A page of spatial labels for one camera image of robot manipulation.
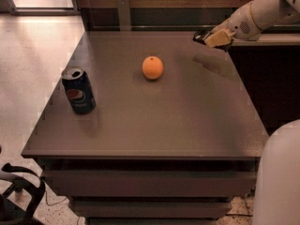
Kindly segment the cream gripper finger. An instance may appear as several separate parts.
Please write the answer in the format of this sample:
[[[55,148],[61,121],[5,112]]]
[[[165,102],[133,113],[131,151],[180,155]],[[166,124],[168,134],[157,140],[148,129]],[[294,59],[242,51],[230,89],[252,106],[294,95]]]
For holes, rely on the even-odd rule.
[[[209,35],[204,43],[210,48],[228,45],[232,42],[234,35],[235,33],[230,29],[221,29]]]

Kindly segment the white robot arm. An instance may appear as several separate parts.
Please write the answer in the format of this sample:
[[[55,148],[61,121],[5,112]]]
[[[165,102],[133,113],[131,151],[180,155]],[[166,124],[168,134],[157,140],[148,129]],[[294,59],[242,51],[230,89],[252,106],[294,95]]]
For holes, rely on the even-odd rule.
[[[252,0],[215,26],[205,45],[229,51],[269,139],[255,186],[253,225],[300,225],[299,45],[261,33],[299,20],[300,0]]]

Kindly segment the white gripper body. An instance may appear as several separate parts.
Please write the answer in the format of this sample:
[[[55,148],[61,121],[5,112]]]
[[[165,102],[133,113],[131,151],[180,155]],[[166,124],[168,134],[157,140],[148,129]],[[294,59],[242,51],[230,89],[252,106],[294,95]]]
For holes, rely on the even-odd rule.
[[[262,30],[254,22],[251,4],[247,3],[237,9],[229,19],[215,27],[229,38],[247,40],[258,36]]]

